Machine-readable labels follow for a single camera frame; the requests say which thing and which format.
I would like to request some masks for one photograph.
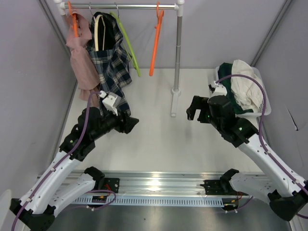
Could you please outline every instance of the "dark green cloth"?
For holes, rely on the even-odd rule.
[[[219,70],[218,70],[218,78],[221,79],[225,76],[231,75],[232,65],[233,64],[229,64],[229,63],[223,63],[222,65],[220,65]],[[227,98],[231,101],[233,105],[233,110],[236,114],[240,115],[246,112],[254,112],[252,109],[243,110],[241,106],[236,103],[234,94],[231,90],[231,78],[225,79],[221,83],[227,89]]]

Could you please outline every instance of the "white basket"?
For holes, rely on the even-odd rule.
[[[256,69],[255,67],[252,67],[252,69],[254,70],[254,73],[261,79],[261,81],[263,83],[263,80],[262,80],[262,77],[261,77],[261,74],[260,74],[259,70]],[[216,71],[215,71],[216,72],[216,80],[219,80],[218,70],[219,70],[219,66],[216,67]],[[266,90],[265,90],[264,83],[263,83],[263,89],[264,89],[265,95],[266,95],[266,108],[265,108],[264,115],[269,115],[271,113],[271,107],[270,107],[270,103],[269,103],[268,94],[266,93]],[[263,110],[263,105],[264,104],[262,102],[262,104],[259,107],[259,111],[258,112],[246,112],[244,114],[240,114],[240,115],[237,115],[237,116],[239,116],[239,117],[241,117],[241,116],[255,116],[255,117],[261,116],[262,110]]]

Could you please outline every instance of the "gray wall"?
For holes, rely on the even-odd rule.
[[[252,62],[285,0],[186,0],[184,4],[181,67],[213,68],[222,62]],[[53,0],[46,0],[66,36],[67,29]],[[89,2],[73,0],[72,2]],[[114,3],[114,0],[91,0]],[[156,3],[156,0],[117,0],[117,3]],[[161,0],[160,3],[175,3]],[[91,19],[89,10],[80,12]],[[120,10],[140,67],[149,67],[157,24],[154,10]],[[174,67],[176,12],[166,10],[156,67]]]
[[[272,113],[265,120],[270,144],[290,167],[306,179],[308,179],[307,11],[308,1],[294,1],[257,64],[272,108]],[[301,213],[308,216],[308,206]]]
[[[75,77],[37,1],[1,1],[0,31],[0,194],[20,197],[50,162]]]

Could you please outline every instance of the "hanger hook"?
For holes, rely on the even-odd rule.
[[[158,16],[158,9],[159,9],[159,1],[157,2],[157,6],[156,6],[156,15],[157,15],[157,18],[159,18],[159,16]]]
[[[117,17],[120,18],[120,13],[119,13],[119,8],[117,6],[117,3],[115,2],[115,6],[116,6],[116,9],[117,9]]]
[[[90,10],[90,13],[92,14],[92,16],[94,16],[92,11],[91,11],[91,2],[89,2],[89,10]]]

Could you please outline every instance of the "red wire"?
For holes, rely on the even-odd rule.
[[[238,194],[240,194],[240,198],[238,198],[237,200],[239,201],[239,200],[241,200],[241,198],[243,197],[243,195],[242,195],[242,193],[241,192],[236,192],[236,195],[238,196]]]
[[[104,186],[107,187],[108,190],[112,191],[108,184],[106,184],[106,185],[104,185]]]

